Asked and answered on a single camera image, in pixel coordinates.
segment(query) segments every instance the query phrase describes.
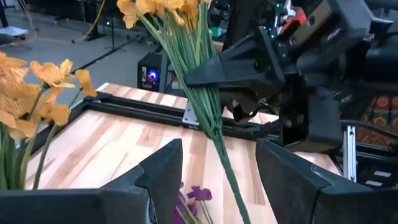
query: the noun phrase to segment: patterned fabric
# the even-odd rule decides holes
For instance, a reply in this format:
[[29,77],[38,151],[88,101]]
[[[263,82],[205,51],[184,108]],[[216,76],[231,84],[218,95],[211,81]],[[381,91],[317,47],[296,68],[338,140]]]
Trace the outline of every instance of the patterned fabric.
[[[362,121],[398,134],[398,96],[382,96],[373,99]],[[390,138],[364,128],[358,129],[357,140],[377,146],[397,144]]]

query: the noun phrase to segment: black cable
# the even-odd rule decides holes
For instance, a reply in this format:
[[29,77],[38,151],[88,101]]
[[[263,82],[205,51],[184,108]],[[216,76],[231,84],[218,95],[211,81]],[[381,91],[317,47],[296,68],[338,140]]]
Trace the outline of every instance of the black cable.
[[368,124],[368,123],[365,123],[362,121],[355,121],[355,120],[340,120],[340,123],[342,126],[356,126],[356,127],[366,128],[375,133],[381,134],[381,135],[391,138],[395,141],[398,141],[398,134],[392,133],[390,131],[386,131],[386,130],[376,127],[375,125],[372,125],[372,124]]

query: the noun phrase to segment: metal bracket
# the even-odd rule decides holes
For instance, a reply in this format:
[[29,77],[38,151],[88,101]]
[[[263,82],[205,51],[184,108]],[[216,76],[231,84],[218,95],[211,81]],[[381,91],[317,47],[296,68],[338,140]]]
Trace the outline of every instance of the metal bracket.
[[193,110],[193,106],[190,101],[187,102],[185,106],[184,116],[182,117],[182,122],[189,125],[199,126],[199,120],[195,111]]
[[356,182],[356,140],[354,126],[347,126],[344,132],[343,147],[343,175],[345,178]]

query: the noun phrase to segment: tripod stand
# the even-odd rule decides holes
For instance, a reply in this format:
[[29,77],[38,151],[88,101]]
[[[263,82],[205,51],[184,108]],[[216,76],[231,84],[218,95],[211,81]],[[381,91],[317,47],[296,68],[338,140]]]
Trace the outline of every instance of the tripod stand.
[[126,52],[126,50],[124,50],[124,49],[120,49],[120,48],[117,48],[117,47],[115,47],[115,45],[114,45],[114,23],[113,23],[113,17],[114,17],[114,11],[115,11],[116,9],[113,7],[111,10],[110,10],[110,16],[111,16],[111,32],[112,32],[112,46],[109,46],[109,47],[105,47],[105,49],[109,49],[109,50],[121,50],[121,51],[123,51],[123,52]]

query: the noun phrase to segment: bouquet of flowers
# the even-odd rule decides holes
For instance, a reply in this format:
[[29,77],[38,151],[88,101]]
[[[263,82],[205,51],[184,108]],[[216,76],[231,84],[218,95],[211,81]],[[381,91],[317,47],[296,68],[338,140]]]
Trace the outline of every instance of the bouquet of flowers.
[[210,0],[118,0],[128,29],[140,20],[168,53],[200,129],[216,147],[244,223],[250,223],[224,144],[220,97],[216,88],[188,88],[185,74],[216,55],[207,23]]
[[[24,190],[27,164],[36,134],[43,124],[52,125],[42,148],[33,189],[39,187],[44,159],[59,126],[68,123],[70,105],[58,105],[56,100],[64,88],[74,88],[70,74],[73,63],[66,59],[61,66],[33,61],[30,69],[41,85],[26,83],[29,68],[25,61],[0,52],[0,190]],[[80,88],[86,95],[96,96],[87,70],[76,71]]]

